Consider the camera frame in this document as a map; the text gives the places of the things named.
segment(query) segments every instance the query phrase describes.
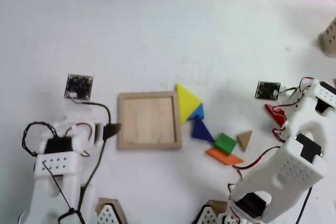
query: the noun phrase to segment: wooden tray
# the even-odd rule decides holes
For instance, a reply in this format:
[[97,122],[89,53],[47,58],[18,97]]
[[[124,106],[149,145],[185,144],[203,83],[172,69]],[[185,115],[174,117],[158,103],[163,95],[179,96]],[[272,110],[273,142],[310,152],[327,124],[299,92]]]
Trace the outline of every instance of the wooden tray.
[[118,148],[182,147],[176,92],[119,94]]

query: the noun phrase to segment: dark blue triangle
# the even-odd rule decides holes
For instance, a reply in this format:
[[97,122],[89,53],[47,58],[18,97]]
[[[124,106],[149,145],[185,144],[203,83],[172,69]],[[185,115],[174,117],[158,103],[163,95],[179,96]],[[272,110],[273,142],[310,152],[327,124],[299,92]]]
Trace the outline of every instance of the dark blue triangle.
[[193,128],[193,133],[191,134],[191,136],[193,138],[206,140],[206,141],[209,141],[209,142],[214,142],[215,140],[213,139],[210,132],[206,128],[202,119],[197,116],[194,121],[195,121],[195,124],[194,124],[194,128]]

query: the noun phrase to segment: circuit board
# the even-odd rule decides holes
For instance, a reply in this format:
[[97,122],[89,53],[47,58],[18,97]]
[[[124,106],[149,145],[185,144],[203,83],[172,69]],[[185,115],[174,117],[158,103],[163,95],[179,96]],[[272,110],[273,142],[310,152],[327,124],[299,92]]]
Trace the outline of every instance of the circuit board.
[[264,100],[277,100],[279,96],[280,82],[258,82],[255,98]]
[[90,100],[93,76],[69,74],[64,98]]

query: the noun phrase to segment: yellow triangle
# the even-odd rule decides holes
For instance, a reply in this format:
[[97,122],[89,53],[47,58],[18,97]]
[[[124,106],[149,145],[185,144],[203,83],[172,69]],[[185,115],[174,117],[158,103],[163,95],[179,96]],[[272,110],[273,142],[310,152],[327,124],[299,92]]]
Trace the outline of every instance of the yellow triangle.
[[177,84],[178,106],[180,107],[180,120],[183,124],[189,116],[201,105],[202,101],[186,90],[182,85]]

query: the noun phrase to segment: blue triangle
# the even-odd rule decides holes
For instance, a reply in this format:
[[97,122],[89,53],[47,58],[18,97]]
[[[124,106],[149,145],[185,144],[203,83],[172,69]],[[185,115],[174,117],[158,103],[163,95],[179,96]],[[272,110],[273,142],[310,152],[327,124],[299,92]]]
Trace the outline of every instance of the blue triangle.
[[211,136],[210,132],[208,131],[208,129],[206,128],[205,124],[203,123],[202,119],[199,118],[198,116],[195,118],[195,124],[191,136],[193,138],[198,138],[209,142],[215,141]]
[[189,116],[188,120],[195,119],[196,117],[204,118],[204,110],[203,110],[203,104],[201,103],[200,106],[197,107],[197,109]]

